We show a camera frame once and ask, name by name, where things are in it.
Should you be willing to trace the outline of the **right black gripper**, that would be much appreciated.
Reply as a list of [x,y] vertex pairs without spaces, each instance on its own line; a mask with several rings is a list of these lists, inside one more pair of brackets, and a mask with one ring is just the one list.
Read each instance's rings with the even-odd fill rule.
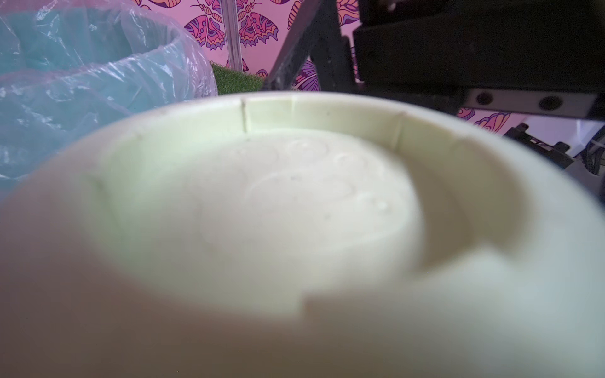
[[361,1],[366,92],[454,112],[604,115],[602,1]]

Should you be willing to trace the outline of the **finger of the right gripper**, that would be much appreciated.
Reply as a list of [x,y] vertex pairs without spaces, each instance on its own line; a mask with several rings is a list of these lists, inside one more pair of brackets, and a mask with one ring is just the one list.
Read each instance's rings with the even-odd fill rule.
[[351,44],[341,34],[335,1],[302,3],[263,91],[289,90],[307,58],[315,65],[321,90],[356,91]]

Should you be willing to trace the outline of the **light green jar lid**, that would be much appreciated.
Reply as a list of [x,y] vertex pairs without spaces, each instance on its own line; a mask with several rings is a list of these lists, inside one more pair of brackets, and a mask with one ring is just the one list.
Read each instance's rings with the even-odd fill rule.
[[184,102],[1,204],[4,377],[602,377],[604,212],[401,102]]

